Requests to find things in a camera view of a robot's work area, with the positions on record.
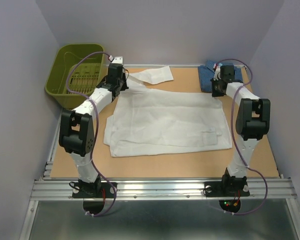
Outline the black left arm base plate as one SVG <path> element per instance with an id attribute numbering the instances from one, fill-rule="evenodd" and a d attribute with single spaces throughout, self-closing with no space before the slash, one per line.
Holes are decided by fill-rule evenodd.
<path id="1" fill-rule="evenodd" d="M 72 198 L 74 199 L 101 199 L 113 198 L 114 189 L 107 182 L 83 182 L 81 180 L 71 181 L 69 186 L 72 188 Z"/>

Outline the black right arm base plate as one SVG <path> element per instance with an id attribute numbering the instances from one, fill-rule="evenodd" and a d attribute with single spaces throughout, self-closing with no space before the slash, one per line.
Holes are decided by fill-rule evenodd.
<path id="1" fill-rule="evenodd" d="M 209 198 L 214 197 L 249 197 L 250 191 L 244 191 L 246 184 L 222 183 L 221 181 L 205 181 L 204 195 Z"/>

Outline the white long sleeve shirt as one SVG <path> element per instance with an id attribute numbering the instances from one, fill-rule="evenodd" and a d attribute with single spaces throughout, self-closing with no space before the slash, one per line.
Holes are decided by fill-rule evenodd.
<path id="1" fill-rule="evenodd" d="M 128 89 L 106 120 L 104 144 L 112 157 L 227 150 L 230 130 L 220 100 L 207 93 L 146 87 L 172 81 L 169 67 L 131 73 Z"/>

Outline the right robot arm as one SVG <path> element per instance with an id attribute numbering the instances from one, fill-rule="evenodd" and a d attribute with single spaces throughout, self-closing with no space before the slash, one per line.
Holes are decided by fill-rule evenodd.
<path id="1" fill-rule="evenodd" d="M 215 64 L 214 70 L 212 96 L 232 98 L 230 132 L 235 152 L 220 182 L 221 192 L 232 195 L 237 190 L 247 190 L 247 171 L 265 178 L 250 167 L 250 161 L 255 147 L 270 129 L 271 102 L 254 95 L 244 83 L 236 80 L 233 65 Z"/>

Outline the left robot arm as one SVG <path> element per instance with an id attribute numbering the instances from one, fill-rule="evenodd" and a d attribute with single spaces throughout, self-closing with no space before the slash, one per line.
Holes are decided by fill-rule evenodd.
<path id="1" fill-rule="evenodd" d="M 121 57 L 115 58 L 109 64 L 107 75 L 88 99 L 73 110 L 64 110 L 61 114 L 59 145 L 73 159 L 79 174 L 78 181 L 82 185 L 85 184 L 84 191 L 90 197 L 101 193 L 101 184 L 97 182 L 99 173 L 91 160 L 97 132 L 94 121 L 121 91 L 128 89 L 122 60 Z"/>

